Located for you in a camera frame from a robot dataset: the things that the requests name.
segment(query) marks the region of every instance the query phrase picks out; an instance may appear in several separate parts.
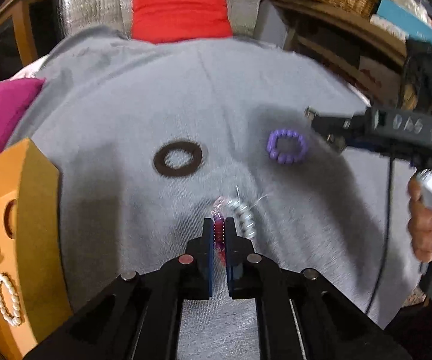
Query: metal screw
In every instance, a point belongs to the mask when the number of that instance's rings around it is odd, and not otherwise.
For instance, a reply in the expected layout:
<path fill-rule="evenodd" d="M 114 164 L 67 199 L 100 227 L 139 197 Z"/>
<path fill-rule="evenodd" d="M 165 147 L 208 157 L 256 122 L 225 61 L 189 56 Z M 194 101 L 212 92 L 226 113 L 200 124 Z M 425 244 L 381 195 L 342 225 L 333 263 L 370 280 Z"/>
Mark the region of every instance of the metal screw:
<path fill-rule="evenodd" d="M 191 256 L 190 254 L 183 254 L 182 256 L 179 256 L 177 260 L 179 261 L 180 264 L 187 266 L 194 261 L 194 257 Z"/>
<path fill-rule="evenodd" d="M 319 273 L 312 268 L 304 269 L 303 275 L 306 279 L 315 280 L 319 276 Z"/>
<path fill-rule="evenodd" d="M 308 107 L 304 111 L 304 116 L 307 117 L 311 122 L 314 120 L 314 117 L 317 115 L 316 111 L 312 108 Z"/>
<path fill-rule="evenodd" d="M 248 254 L 248 261 L 251 264 L 257 264 L 257 263 L 261 262 L 261 260 L 262 260 L 262 257 L 257 253 Z"/>
<path fill-rule="evenodd" d="M 121 273 L 121 279 L 125 280 L 125 281 L 130 281 L 133 280 L 137 275 L 136 271 L 125 271 L 123 273 Z"/>

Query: gray fabric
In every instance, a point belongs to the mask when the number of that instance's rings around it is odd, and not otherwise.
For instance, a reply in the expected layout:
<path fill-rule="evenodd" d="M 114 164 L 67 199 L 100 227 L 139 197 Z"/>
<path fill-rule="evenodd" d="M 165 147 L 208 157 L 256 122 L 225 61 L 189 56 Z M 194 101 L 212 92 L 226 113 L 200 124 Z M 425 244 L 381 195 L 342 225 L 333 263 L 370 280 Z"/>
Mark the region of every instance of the gray fabric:
<path fill-rule="evenodd" d="M 238 40 L 152 45 L 90 28 L 65 39 L 39 77 L 47 81 L 11 137 L 31 137 L 60 169 L 61 253 L 79 309 L 123 270 L 158 269 L 201 233 L 220 195 L 254 203 L 256 251 L 281 267 L 321 271 L 359 308 L 382 256 L 388 160 L 339 156 L 310 131 L 303 111 L 352 114 L 364 105 L 316 62 Z M 293 128 L 306 161 L 280 166 L 268 134 Z M 186 178 L 164 178 L 152 159 L 175 139 L 203 147 Z M 406 232 L 406 163 L 395 164 L 387 268 L 370 316 L 384 327 L 415 287 Z M 214 297 L 186 302 L 179 359 L 257 359 L 254 302 L 227 297 L 216 264 Z"/>

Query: finger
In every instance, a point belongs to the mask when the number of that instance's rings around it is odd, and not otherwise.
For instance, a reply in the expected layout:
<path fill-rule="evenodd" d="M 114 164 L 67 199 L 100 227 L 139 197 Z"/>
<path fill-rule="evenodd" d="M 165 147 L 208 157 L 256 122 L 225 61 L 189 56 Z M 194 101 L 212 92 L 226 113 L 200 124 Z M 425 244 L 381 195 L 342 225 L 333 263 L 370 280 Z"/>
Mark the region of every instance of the finger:
<path fill-rule="evenodd" d="M 421 198 L 421 183 L 416 178 L 416 175 L 412 176 L 407 184 L 407 193 L 411 199 L 419 200 Z"/>
<path fill-rule="evenodd" d="M 411 200 L 409 211 L 411 212 L 411 219 L 407 228 L 411 234 L 417 231 L 432 231 L 432 210 L 421 202 Z"/>
<path fill-rule="evenodd" d="M 432 233 L 418 231 L 413 234 L 413 248 L 432 252 Z"/>
<path fill-rule="evenodd" d="M 423 263 L 430 263 L 432 261 L 432 252 L 430 251 L 415 249 L 414 256 Z"/>

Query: hole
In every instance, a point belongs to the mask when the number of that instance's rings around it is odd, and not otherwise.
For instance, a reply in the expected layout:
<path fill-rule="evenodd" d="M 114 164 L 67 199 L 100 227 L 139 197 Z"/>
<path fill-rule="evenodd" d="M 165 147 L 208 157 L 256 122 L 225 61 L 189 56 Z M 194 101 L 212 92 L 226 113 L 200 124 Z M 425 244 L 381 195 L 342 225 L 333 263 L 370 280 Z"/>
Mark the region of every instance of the hole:
<path fill-rule="evenodd" d="M 387 114 L 383 111 L 378 111 L 375 115 L 375 127 L 385 127 L 387 123 Z"/>
<path fill-rule="evenodd" d="M 295 138 L 279 138 L 277 140 L 277 150 L 283 153 L 299 153 L 301 144 Z"/>
<path fill-rule="evenodd" d="M 189 165 L 193 161 L 193 158 L 192 154 L 182 149 L 171 150 L 167 154 L 164 163 L 170 168 L 181 169 L 182 167 Z"/>
<path fill-rule="evenodd" d="M 14 239 L 16 234 L 16 199 L 11 200 L 4 209 L 4 230 L 6 235 Z"/>

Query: white beaded bracelet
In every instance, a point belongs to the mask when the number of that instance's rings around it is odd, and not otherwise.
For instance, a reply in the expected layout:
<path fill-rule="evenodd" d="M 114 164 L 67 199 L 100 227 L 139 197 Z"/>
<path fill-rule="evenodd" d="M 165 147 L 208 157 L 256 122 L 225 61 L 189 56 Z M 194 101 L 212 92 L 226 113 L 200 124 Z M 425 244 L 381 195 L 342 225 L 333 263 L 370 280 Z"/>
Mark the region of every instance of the white beaded bracelet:
<path fill-rule="evenodd" d="M 11 326 L 19 326 L 21 325 L 21 306 L 19 304 L 18 293 L 16 292 L 11 280 L 9 280 L 8 276 L 5 274 L 0 274 L 0 286 L 1 283 L 4 283 L 6 288 L 11 295 L 11 300 L 13 301 L 13 314 L 14 317 L 11 317 L 6 310 L 6 304 L 4 303 L 3 294 L 0 288 L 0 311 L 3 315 L 4 320 L 9 323 Z"/>

